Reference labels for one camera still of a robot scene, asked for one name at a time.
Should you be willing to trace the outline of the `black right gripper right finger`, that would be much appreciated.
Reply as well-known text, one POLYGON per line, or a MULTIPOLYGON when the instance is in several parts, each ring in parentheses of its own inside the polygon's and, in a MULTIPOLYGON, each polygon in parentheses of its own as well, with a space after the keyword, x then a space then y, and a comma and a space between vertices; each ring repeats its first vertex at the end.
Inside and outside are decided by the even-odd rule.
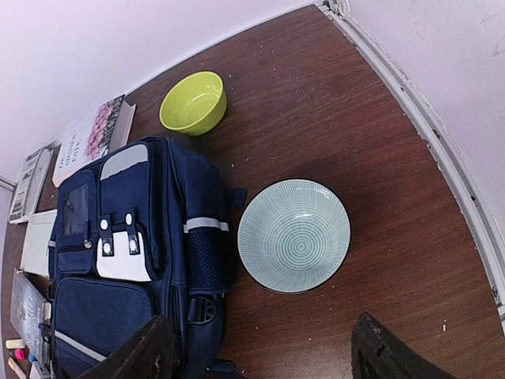
POLYGON ((421 357, 370 313, 361 314, 351 336, 354 378, 452 378, 421 357))

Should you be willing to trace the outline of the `dark Wuthering Heights book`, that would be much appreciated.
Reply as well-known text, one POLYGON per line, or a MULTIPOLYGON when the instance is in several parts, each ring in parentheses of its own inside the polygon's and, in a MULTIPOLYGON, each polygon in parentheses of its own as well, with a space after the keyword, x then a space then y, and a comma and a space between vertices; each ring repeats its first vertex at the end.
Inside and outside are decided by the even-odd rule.
POLYGON ((14 270, 10 307, 10 322, 34 355, 43 351, 40 325, 48 325, 51 304, 41 295, 27 276, 14 270))

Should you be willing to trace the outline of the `navy blue student backpack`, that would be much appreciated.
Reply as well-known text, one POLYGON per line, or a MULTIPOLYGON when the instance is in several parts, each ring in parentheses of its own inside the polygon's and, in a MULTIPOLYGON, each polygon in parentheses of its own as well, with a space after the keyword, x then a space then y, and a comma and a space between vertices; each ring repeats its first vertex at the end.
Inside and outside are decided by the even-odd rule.
POLYGON ((80 376, 162 316, 174 377, 236 378, 218 353, 234 283, 227 215, 246 195, 224 188, 204 156, 162 137, 67 178, 48 243, 55 376, 80 376))

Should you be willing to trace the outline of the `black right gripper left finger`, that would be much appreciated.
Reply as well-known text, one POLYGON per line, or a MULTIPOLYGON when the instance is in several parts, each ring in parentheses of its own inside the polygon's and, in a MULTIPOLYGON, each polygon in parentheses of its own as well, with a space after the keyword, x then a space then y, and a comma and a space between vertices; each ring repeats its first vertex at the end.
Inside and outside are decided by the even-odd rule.
POLYGON ((68 378, 171 378, 174 370, 172 321, 155 315, 108 355, 80 344, 75 349, 88 368, 66 370, 68 378))

